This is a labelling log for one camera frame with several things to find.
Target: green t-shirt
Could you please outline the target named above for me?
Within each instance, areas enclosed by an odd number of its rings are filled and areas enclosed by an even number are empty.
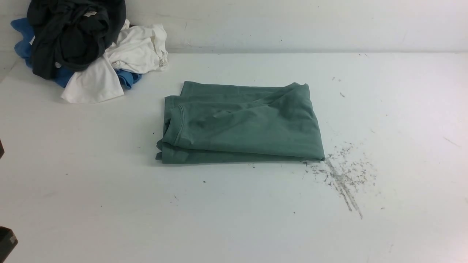
[[[324,160],[307,84],[283,88],[186,81],[165,98],[156,159],[167,164]]]

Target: fabric fold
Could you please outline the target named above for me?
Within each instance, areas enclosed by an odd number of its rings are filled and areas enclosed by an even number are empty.
[[[165,98],[163,163],[323,160],[307,84],[283,88],[185,82]]]

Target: table surface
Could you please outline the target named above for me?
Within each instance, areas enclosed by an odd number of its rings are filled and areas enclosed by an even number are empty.
[[[171,54],[125,96],[0,84],[8,263],[468,262],[468,54]],[[183,81],[307,83],[327,162],[162,165]]]

